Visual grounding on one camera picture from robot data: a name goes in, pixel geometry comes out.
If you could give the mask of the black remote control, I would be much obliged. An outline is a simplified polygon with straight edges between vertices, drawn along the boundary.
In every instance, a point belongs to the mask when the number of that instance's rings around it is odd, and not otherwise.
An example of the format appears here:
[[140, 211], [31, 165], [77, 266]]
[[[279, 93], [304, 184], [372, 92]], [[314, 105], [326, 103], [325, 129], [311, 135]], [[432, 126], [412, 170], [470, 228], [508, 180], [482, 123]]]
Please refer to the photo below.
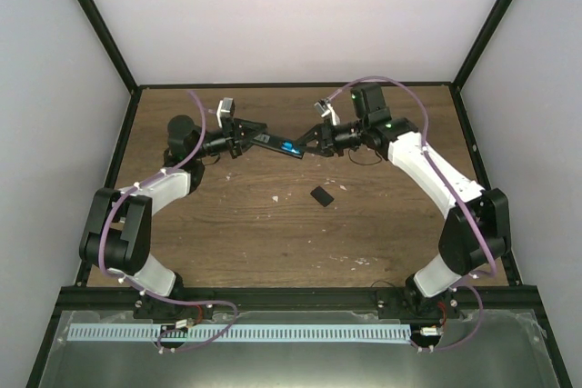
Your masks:
[[[295, 149], [299, 150], [301, 152], [301, 154], [292, 154], [288, 151], [284, 151], [281, 149], [281, 144], [284, 141], [288, 141], [291, 142], [293, 144], [293, 146], [295, 147]], [[290, 139], [278, 136], [278, 135], [273, 135], [273, 134], [260, 134], [256, 137], [254, 137], [253, 140], [253, 145], [259, 146], [259, 147], [263, 147], [266, 150], [272, 151], [272, 152], [276, 152], [279, 154], [284, 154], [290, 157], [294, 157], [296, 159], [302, 159], [304, 156], [304, 152], [301, 151]]]

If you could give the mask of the black battery cover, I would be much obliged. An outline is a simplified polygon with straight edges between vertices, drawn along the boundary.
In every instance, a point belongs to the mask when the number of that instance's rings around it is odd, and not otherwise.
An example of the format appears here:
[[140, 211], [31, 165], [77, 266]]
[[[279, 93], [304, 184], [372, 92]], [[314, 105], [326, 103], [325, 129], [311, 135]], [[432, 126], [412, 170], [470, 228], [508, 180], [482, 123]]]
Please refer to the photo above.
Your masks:
[[328, 207], [335, 200], [335, 198], [328, 191], [326, 191], [322, 186], [315, 187], [310, 192], [310, 195], [323, 207]]

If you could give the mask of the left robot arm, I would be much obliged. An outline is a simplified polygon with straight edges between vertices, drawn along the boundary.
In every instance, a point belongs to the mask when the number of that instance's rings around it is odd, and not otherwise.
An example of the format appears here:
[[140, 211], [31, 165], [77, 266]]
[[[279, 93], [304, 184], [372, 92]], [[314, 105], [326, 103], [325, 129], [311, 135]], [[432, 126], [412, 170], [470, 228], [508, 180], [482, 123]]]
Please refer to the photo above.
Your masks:
[[164, 165], [155, 175], [123, 189], [95, 193], [79, 247], [81, 260], [155, 297], [153, 305], [165, 318], [178, 317], [186, 308], [183, 283], [151, 254], [153, 217], [198, 188], [204, 157], [229, 153], [237, 158], [266, 131], [264, 123], [229, 115], [219, 119], [215, 131], [196, 125], [187, 115], [172, 118]]

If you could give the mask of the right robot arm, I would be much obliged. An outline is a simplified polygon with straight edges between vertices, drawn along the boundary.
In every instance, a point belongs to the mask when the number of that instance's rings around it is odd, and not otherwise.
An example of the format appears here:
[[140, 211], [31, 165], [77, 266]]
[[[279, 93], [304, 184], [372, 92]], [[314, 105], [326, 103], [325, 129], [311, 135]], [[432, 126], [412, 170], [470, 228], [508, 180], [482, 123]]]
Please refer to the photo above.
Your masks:
[[[364, 145], [407, 174], [445, 219], [437, 255], [406, 279], [404, 306], [416, 317], [429, 315], [442, 294], [465, 278], [492, 277], [497, 259], [510, 252], [506, 195], [461, 174], [427, 141], [429, 122], [395, 118], [386, 103], [383, 76], [367, 76], [316, 102], [321, 123], [295, 141], [296, 149], [325, 157]], [[341, 123], [333, 101], [351, 94], [356, 119]]]

